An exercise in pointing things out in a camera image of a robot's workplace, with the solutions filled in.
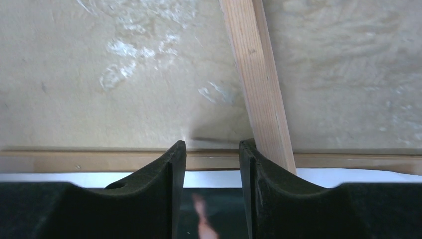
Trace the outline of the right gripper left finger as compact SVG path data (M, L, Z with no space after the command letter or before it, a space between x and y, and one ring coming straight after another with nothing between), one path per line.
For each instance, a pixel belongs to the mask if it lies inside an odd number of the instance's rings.
M0 185L3 239L174 239L186 170L179 140L103 189L69 182Z

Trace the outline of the white wooden picture frame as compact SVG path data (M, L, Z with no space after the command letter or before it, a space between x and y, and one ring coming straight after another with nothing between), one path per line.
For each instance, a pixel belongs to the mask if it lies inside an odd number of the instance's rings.
M261 0L221 0L257 149L296 174L288 123Z

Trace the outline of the brown cardboard backing board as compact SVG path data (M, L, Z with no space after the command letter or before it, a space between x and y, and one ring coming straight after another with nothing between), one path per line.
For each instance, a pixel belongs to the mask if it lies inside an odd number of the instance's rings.
M2 173L131 172L162 155L160 151L1 151ZM346 168L421 175L420 155L296 153L297 168ZM238 151L190 151L188 171L237 170Z

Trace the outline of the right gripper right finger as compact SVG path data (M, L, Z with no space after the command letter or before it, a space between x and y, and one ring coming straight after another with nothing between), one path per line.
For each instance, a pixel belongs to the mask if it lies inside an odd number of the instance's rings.
M419 183L344 183L325 188L239 144L248 236L251 239L419 239Z

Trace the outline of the printed photo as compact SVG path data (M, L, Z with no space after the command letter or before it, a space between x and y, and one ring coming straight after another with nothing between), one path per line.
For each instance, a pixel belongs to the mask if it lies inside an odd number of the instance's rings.
M2 182L71 182L85 188L104 188L125 176L127 172L91 173L1 173ZM305 169L298 176L316 185L332 188L347 182L420 183L421 176L379 170L362 169ZM205 216L221 239L248 237L245 206L239 171L188 171L185 174L182 196L179 239L199 238L199 215L193 196L203 199Z

